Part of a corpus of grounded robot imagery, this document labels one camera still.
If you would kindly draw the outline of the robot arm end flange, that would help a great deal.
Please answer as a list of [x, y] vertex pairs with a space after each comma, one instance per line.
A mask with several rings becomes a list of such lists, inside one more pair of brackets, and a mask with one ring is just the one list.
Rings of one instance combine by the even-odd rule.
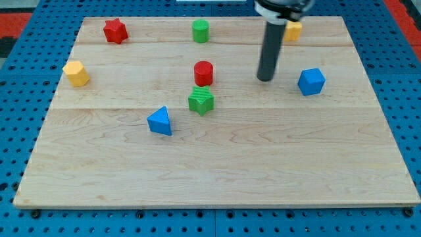
[[315, 5], [315, 0], [254, 0], [255, 11], [275, 25], [298, 22]]

